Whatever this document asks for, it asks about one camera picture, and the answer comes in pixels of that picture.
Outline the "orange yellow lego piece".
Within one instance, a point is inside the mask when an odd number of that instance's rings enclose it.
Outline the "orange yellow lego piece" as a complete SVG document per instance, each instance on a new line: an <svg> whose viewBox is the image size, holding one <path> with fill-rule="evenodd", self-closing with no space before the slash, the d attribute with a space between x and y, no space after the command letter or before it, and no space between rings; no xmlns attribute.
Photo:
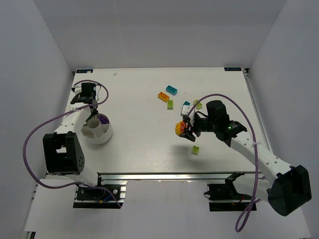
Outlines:
<svg viewBox="0 0 319 239"><path fill-rule="evenodd" d="M183 120L178 122L176 125L175 125L175 134L177 136L180 136L183 134L184 132L184 129L187 128L187 123L184 122Z"/></svg>

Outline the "purple lego brick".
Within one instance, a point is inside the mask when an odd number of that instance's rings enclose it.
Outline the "purple lego brick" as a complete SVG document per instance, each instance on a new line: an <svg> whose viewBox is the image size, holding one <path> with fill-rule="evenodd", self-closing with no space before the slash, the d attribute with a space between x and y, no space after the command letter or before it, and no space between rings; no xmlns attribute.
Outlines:
<svg viewBox="0 0 319 239"><path fill-rule="evenodd" d="M109 119L105 115L99 115L98 119L101 124L109 124Z"/></svg>

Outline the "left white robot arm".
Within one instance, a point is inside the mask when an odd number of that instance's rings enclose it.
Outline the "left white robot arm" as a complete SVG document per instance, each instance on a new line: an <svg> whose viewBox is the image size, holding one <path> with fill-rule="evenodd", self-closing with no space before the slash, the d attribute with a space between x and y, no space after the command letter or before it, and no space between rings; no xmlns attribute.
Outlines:
<svg viewBox="0 0 319 239"><path fill-rule="evenodd" d="M70 111L61 125L43 137L46 168L49 173L66 176L75 182L96 186L98 173L85 165L78 135L86 120L96 112L96 84L82 83L70 102Z"/></svg>

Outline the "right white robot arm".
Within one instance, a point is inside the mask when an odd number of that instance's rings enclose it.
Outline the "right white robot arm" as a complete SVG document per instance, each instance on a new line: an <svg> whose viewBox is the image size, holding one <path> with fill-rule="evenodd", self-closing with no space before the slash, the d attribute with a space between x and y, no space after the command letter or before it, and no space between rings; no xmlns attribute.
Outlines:
<svg viewBox="0 0 319 239"><path fill-rule="evenodd" d="M234 172L224 184L210 184L205 193L211 200L238 199L242 195L252 196L268 202L281 216L287 216L312 199L308 171L301 165L292 166L281 160L263 145L258 144L246 127L230 120L226 106L220 100L206 104L207 114L193 112L183 105L183 120L176 124L175 133L192 142L203 132L212 132L217 139L239 152L258 166L264 175L260 178L244 172Z"/></svg>

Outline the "lime lego brick lower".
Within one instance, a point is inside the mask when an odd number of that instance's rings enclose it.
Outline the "lime lego brick lower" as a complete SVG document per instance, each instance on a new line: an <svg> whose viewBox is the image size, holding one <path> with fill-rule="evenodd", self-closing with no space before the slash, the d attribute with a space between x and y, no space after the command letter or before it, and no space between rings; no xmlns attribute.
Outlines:
<svg viewBox="0 0 319 239"><path fill-rule="evenodd" d="M193 146L192 150L191 150L191 153L194 154L194 155L198 155L199 153L199 147L198 146Z"/></svg>

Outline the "white divided round container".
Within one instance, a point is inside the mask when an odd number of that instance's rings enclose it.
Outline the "white divided round container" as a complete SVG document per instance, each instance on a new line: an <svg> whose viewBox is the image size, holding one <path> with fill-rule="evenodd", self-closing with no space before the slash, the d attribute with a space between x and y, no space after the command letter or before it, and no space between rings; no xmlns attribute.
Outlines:
<svg viewBox="0 0 319 239"><path fill-rule="evenodd" d="M82 135L85 139L94 145L100 145L110 140L113 134L111 123L101 124L97 114L94 118L86 121L81 129Z"/></svg>

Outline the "lime lego brick upper right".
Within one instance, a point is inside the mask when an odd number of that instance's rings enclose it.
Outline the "lime lego brick upper right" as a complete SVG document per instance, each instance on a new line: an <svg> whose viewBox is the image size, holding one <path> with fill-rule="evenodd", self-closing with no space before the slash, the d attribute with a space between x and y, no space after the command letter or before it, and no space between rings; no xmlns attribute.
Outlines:
<svg viewBox="0 0 319 239"><path fill-rule="evenodd" d="M199 110L199 109L202 108L202 103L201 103L201 102L198 102L198 100L195 100L195 101L193 102L193 104L195 105L195 108L196 108L197 110Z"/></svg>

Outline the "left blue corner label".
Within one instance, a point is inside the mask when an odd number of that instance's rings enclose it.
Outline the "left blue corner label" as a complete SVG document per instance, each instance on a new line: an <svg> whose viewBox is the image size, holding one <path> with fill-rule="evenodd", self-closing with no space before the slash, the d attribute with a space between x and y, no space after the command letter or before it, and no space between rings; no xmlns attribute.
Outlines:
<svg viewBox="0 0 319 239"><path fill-rule="evenodd" d="M76 74L90 74L93 73L93 69L77 69Z"/></svg>

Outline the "blue corner label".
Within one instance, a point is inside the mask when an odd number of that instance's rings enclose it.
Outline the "blue corner label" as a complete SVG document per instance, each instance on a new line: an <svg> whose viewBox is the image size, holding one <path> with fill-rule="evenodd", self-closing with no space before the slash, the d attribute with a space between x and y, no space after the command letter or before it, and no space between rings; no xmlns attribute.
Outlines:
<svg viewBox="0 0 319 239"><path fill-rule="evenodd" d="M232 72L232 71L242 71L242 69L240 67L224 67L224 70L225 71L229 71L229 72Z"/></svg>
<svg viewBox="0 0 319 239"><path fill-rule="evenodd" d="M90 74L93 73L93 69L77 69L76 74Z"/></svg>

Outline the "lime long lego brick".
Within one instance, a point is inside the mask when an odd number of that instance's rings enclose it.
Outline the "lime long lego brick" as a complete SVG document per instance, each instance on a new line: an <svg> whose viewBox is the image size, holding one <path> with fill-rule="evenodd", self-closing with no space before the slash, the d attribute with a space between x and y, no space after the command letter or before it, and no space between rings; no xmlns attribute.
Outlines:
<svg viewBox="0 0 319 239"><path fill-rule="evenodd" d="M167 109L172 110L173 109L173 100L168 100L167 101Z"/></svg>

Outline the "orange long lego brick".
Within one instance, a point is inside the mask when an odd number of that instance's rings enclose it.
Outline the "orange long lego brick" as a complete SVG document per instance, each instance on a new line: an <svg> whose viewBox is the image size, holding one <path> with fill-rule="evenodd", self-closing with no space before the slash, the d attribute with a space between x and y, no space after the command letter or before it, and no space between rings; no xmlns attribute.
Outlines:
<svg viewBox="0 0 319 239"><path fill-rule="evenodd" d="M158 94L158 98L161 99L162 101L166 102L166 103L169 101L169 96L166 95L166 94L163 93L163 92L160 92L160 93Z"/></svg>

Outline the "blue long lego brick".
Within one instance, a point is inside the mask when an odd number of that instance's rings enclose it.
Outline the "blue long lego brick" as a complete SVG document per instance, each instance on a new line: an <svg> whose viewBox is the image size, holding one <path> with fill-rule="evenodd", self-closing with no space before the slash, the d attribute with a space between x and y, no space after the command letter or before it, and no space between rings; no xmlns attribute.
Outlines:
<svg viewBox="0 0 319 239"><path fill-rule="evenodd" d="M170 85L168 85L168 86L166 87L166 91L167 91L168 93L174 95L174 96L175 96L175 95L177 94L177 92L178 92L178 90L177 90L176 88L174 88L174 87L172 87L172 86L170 86Z"/></svg>

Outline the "right blue corner label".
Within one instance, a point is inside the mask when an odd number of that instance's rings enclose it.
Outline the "right blue corner label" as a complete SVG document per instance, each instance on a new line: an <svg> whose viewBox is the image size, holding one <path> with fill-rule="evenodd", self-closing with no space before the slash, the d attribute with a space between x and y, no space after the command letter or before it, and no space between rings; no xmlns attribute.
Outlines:
<svg viewBox="0 0 319 239"><path fill-rule="evenodd" d="M242 71L242 69L240 67L224 67L224 70L225 71L229 71L229 72L232 72L232 71Z"/></svg>

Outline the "aluminium front rail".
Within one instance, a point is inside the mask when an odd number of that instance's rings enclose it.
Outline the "aluminium front rail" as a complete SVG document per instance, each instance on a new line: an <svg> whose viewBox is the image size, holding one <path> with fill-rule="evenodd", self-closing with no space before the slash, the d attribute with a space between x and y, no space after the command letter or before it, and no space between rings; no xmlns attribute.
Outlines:
<svg viewBox="0 0 319 239"><path fill-rule="evenodd" d="M101 174L101 181L162 181L162 180L182 180L182 181L209 181L209 180L222 180L230 176L232 172L224 172L224 173L152 173L152 174L111 174L105 173Z"/></svg>

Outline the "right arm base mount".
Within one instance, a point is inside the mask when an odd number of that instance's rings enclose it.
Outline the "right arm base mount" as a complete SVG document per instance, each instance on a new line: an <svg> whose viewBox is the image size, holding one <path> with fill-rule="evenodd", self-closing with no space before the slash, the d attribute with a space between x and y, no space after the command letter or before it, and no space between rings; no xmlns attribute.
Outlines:
<svg viewBox="0 0 319 239"><path fill-rule="evenodd" d="M207 182L204 197L209 201L211 212L241 212L251 201L250 193L240 194L233 182L239 177L255 177L251 172L205 173L202 175Z"/></svg>

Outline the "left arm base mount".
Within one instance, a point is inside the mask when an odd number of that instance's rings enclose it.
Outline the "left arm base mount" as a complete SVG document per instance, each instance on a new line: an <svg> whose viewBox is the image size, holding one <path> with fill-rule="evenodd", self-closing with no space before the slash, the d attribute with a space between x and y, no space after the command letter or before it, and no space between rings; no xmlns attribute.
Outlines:
<svg viewBox="0 0 319 239"><path fill-rule="evenodd" d="M108 189L114 195L120 206L123 205L126 193L126 185L124 183L105 184L101 185L101 187ZM79 186L76 189L73 208L119 209L120 207L108 191Z"/></svg>

